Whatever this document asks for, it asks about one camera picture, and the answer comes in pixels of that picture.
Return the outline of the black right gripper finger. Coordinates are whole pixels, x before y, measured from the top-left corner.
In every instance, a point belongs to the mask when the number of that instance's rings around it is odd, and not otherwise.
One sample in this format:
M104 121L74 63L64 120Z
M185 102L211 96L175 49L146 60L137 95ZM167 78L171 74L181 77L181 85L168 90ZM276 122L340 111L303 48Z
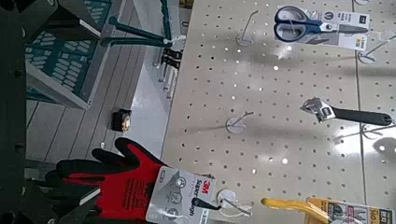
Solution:
M18 0L22 36L33 42L43 31L65 41L97 40L102 28L83 0Z
M82 224L99 194L98 187L61 184L51 188L25 181L18 224Z

